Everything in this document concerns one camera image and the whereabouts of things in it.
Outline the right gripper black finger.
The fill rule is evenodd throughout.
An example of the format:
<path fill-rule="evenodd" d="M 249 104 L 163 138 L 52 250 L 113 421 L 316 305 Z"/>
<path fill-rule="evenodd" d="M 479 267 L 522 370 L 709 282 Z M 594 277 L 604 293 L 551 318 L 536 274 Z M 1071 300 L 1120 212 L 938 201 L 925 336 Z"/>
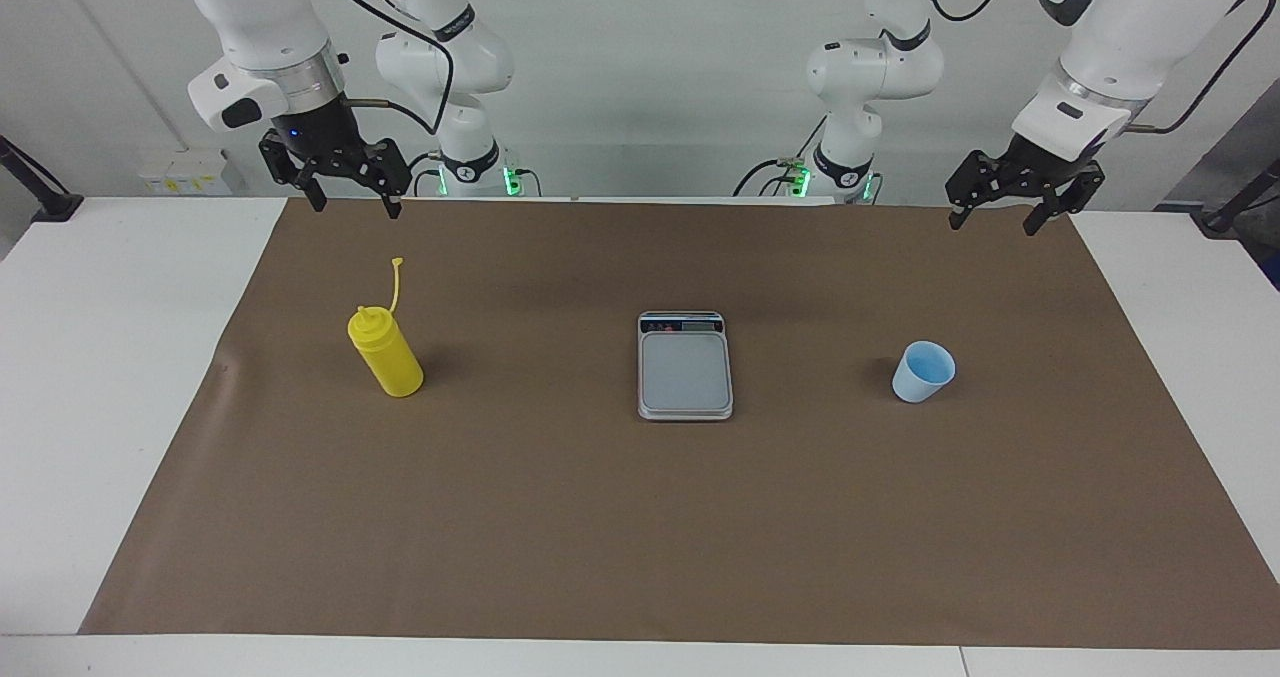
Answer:
<path fill-rule="evenodd" d="M 375 191 L 390 220 L 401 216 L 401 198 L 410 189 L 412 174 L 394 139 L 366 145 L 366 188 Z"/>
<path fill-rule="evenodd" d="M 320 182 L 315 179 L 317 166 L 315 159 L 306 159 L 303 165 L 298 166 L 278 133 L 262 134 L 260 154 L 271 179 L 276 184 L 292 186 L 294 189 L 301 189 L 301 193 L 305 195 L 307 203 L 310 203 L 315 212 L 324 211 L 326 195 Z"/>

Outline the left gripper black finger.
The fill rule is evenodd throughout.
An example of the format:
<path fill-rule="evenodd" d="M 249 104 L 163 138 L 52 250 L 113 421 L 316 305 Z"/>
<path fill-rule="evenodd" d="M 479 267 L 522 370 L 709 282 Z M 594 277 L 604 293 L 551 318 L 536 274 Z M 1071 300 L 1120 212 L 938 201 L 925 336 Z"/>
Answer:
<path fill-rule="evenodd" d="M 1024 218 L 1024 234 L 1037 235 L 1048 221 L 1083 211 L 1103 180 L 1105 171 L 1100 165 L 1087 165 L 1064 186 L 1050 186 L 1044 182 L 1038 191 L 1039 203 Z"/>
<path fill-rule="evenodd" d="M 960 230 L 974 209 L 1006 197 L 1007 163 L 984 152 L 970 152 L 948 179 L 948 225 Z"/>

